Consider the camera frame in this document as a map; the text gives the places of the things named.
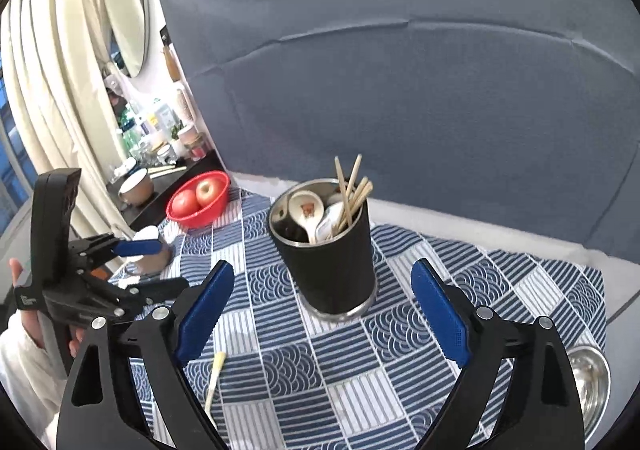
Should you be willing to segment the left forearm white sleeve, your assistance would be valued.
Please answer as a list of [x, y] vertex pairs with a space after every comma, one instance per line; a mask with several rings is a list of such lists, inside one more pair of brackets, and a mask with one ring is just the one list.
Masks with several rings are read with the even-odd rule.
[[47, 352], [28, 335], [19, 314], [1, 334], [0, 366], [2, 386], [17, 412], [48, 449], [55, 449], [66, 381], [53, 376]]

